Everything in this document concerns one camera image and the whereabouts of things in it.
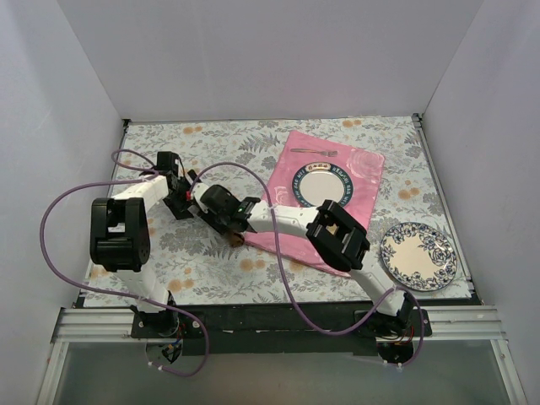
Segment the silver fork on placemat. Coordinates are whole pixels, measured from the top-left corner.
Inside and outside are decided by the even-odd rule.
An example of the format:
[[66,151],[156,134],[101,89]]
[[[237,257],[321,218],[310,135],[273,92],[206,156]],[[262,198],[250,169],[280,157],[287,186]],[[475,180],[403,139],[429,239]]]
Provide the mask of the silver fork on placemat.
[[304,153],[304,154],[319,154],[319,155],[328,156],[328,157],[338,155],[337,150],[315,150],[315,149],[309,149],[309,148],[292,148],[290,152]]

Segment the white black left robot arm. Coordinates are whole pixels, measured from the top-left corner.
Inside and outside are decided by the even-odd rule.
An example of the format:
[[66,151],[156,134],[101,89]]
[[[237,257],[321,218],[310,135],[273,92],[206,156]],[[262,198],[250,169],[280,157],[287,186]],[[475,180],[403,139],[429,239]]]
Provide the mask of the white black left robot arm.
[[146,266],[151,253],[148,211],[163,203],[177,220],[190,219],[191,184],[178,154],[157,153],[157,162],[123,192],[97,198],[91,207],[89,253],[92,262],[113,273],[137,300],[135,308],[153,314],[150,326],[161,337],[173,336],[180,318],[171,292]]

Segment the green rimmed white plate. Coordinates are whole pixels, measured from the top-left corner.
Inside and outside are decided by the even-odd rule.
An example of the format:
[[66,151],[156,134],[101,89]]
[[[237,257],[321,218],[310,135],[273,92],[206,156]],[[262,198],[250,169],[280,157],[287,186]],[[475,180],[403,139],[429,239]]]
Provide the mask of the green rimmed white plate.
[[328,162],[311,162],[302,166],[294,174],[291,186],[296,201],[303,207],[318,207],[325,200],[344,207],[354,194],[349,174]]

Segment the blue floral white plate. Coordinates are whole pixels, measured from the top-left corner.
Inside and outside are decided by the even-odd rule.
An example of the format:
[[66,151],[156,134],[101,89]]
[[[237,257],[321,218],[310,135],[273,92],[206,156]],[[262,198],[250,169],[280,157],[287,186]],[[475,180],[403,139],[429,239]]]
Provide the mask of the blue floral white plate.
[[381,239],[380,253],[390,275],[417,292],[443,289],[457,273],[452,244],[427,224],[405,222],[394,225]]

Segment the aluminium table frame rail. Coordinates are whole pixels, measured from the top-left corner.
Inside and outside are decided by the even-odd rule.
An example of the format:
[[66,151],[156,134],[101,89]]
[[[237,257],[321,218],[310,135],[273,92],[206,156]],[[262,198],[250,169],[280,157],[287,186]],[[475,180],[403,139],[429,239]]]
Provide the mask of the aluminium table frame rail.
[[[343,144],[342,167],[359,149],[385,158],[364,265],[380,270],[379,244],[394,224],[429,224],[453,238],[432,164],[413,116],[311,120],[130,122],[122,160],[140,165],[160,150],[236,196],[256,196],[293,130]],[[127,335],[127,300],[83,294],[64,310],[54,339],[63,353],[55,404],[523,404],[499,315],[473,292],[465,264],[437,292],[421,294],[433,333],[416,340],[404,368],[385,364],[356,334],[311,331],[289,303],[292,291],[319,325],[349,326],[369,308],[353,281],[252,246],[232,248],[199,219],[150,213],[149,264],[185,310],[202,315],[210,339],[186,341],[171,372],[159,371],[155,342]]]

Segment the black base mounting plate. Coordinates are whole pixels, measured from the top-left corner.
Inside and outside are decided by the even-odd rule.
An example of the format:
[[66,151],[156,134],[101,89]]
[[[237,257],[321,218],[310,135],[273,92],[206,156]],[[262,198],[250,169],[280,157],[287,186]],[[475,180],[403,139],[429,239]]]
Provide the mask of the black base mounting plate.
[[[302,303],[300,308],[319,327],[338,331],[358,322],[371,305],[366,302]],[[311,330],[291,304],[253,305],[189,305],[182,308],[192,313],[206,327],[211,354],[300,354],[352,353],[377,356],[375,314],[359,329],[339,337]],[[205,341],[201,327],[179,314],[181,338],[186,356],[204,354]],[[141,327],[134,315],[131,338],[167,339],[148,327]]]

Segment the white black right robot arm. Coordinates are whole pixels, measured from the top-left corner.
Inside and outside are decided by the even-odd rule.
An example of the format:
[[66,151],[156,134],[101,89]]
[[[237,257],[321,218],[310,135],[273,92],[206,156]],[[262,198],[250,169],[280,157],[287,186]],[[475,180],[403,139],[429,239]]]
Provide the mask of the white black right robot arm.
[[397,336],[412,326],[414,297],[396,286],[385,272],[362,268],[365,253],[370,250],[367,231],[337,202],[325,200],[317,208],[271,206],[268,199],[247,197],[241,201],[223,186],[201,182],[194,183],[190,193],[190,200],[200,209],[203,220],[222,235],[272,232],[277,256],[282,253],[281,234],[308,240],[329,267],[349,273],[373,302],[373,307],[351,327],[329,331],[307,317],[285,284],[291,304],[311,329],[327,336],[342,336],[370,321],[381,335]]

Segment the floral tablecloth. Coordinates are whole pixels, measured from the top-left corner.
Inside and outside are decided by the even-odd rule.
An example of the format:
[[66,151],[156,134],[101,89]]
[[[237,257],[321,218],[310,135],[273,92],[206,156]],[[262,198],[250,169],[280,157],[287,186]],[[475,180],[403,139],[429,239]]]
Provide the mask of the floral tablecloth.
[[[424,145],[409,116],[349,117],[279,121],[133,123],[123,139],[120,181],[159,151],[180,155],[187,169],[227,187],[237,197],[262,194],[290,132],[383,155],[385,166],[372,214],[370,251],[364,266],[382,269],[379,244],[393,225],[428,224],[451,236]],[[180,305],[227,305],[365,300],[352,280],[290,260],[277,263],[271,252],[232,248],[200,219],[178,221],[164,204],[148,212],[151,255],[148,268]]]

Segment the brown cloth napkin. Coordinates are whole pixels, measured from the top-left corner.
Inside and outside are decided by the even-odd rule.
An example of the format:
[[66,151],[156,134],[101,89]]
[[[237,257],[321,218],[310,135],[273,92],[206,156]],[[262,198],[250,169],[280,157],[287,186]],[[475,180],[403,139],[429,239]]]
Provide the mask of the brown cloth napkin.
[[228,230],[224,234],[224,237],[232,248],[240,247],[245,244],[245,236],[241,232]]

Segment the pink floral placemat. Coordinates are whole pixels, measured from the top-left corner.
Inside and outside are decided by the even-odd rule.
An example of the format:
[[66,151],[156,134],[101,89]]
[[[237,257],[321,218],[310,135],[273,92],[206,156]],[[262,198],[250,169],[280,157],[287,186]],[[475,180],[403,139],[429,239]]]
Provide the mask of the pink floral placemat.
[[[294,153],[290,152],[291,149],[337,150],[338,154],[328,157]],[[311,162],[328,162],[343,168],[349,174],[354,184],[354,194],[344,209],[367,229],[382,180],[385,157],[362,148],[292,131],[267,183],[273,203],[308,208],[296,201],[291,183],[296,171]]]

